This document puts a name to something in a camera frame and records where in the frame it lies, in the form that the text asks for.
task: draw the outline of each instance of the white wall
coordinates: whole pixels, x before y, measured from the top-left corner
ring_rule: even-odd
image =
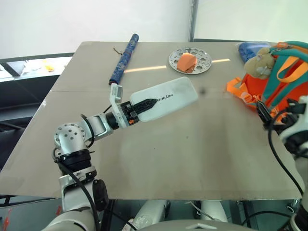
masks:
[[[199,0],[194,38],[308,42],[308,0]]]
[[[190,0],[0,0],[0,59],[75,52],[83,41],[188,40]]]

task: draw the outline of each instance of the teddy bear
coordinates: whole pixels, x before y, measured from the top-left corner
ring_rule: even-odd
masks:
[[[274,67],[275,59],[268,47],[261,48],[257,55],[249,59],[245,65],[245,71],[254,78],[267,79]]]

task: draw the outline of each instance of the blue cylinder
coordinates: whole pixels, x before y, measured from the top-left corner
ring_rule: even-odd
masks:
[[[120,61],[116,65],[116,68],[111,75],[111,78],[109,80],[109,85],[111,85],[112,83],[116,83],[116,84],[120,83],[121,78],[123,76],[123,73],[126,69],[126,66],[129,62],[129,60],[130,60],[132,52],[136,47],[138,40],[139,40],[139,36],[137,34],[133,34],[129,43],[127,44],[127,47],[126,47],[123,55],[120,58]]]

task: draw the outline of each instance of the orange sponge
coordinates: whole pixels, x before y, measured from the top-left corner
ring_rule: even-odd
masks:
[[[193,54],[184,53],[178,61],[177,69],[185,73],[192,73],[197,61],[197,57]]]

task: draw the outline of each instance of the round tray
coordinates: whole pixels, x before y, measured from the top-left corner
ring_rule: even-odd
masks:
[[[178,60],[183,53],[193,54],[198,59],[197,65],[194,68],[192,73],[185,73],[185,72],[179,71],[177,69]],[[211,59],[211,56],[209,56],[205,51],[200,50],[198,48],[182,48],[182,49],[178,49],[178,50],[176,50],[176,51],[174,51],[170,54],[169,64],[173,69],[175,69],[178,72],[181,72],[181,73],[186,74],[186,75],[196,75],[196,74],[200,74],[204,71],[207,71],[212,64],[212,59]]]

